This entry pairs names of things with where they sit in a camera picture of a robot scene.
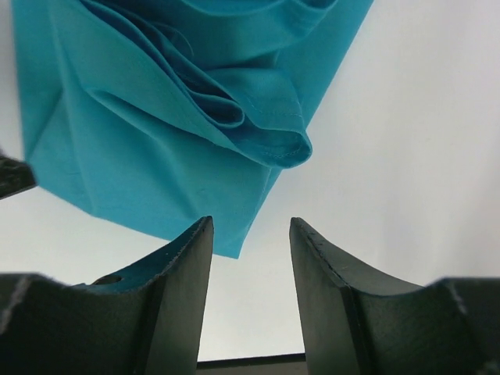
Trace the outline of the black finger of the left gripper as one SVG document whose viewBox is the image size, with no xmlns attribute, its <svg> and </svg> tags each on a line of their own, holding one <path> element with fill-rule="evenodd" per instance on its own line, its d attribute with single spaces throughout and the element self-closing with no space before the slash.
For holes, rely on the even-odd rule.
<svg viewBox="0 0 500 375">
<path fill-rule="evenodd" d="M 0 155 L 0 199 L 9 198 L 37 187 L 34 171 L 24 161 L 8 156 L 3 149 Z"/>
</svg>

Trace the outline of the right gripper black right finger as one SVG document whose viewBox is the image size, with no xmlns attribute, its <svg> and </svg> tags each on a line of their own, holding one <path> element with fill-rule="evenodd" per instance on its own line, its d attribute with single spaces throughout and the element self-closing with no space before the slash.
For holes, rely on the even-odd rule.
<svg viewBox="0 0 500 375">
<path fill-rule="evenodd" d="M 419 286 L 357 259 L 300 218 L 289 238 L 309 373 L 498 373 L 498 279 Z"/>
</svg>

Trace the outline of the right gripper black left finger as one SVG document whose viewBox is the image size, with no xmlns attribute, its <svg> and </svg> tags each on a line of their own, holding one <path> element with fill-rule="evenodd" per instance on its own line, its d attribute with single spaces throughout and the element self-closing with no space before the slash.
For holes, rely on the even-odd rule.
<svg viewBox="0 0 500 375">
<path fill-rule="evenodd" d="M 203 217 L 93 284 L 2 274 L 2 373 L 195 373 L 213 235 Z"/>
</svg>

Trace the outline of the teal t shirt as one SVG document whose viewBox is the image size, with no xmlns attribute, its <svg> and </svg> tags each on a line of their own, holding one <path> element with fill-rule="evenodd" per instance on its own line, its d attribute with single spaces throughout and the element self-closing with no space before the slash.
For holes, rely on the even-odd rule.
<svg viewBox="0 0 500 375">
<path fill-rule="evenodd" d="M 237 258 L 368 1 L 14 1 L 23 150 L 39 185 L 174 239 L 203 216 Z"/>
</svg>

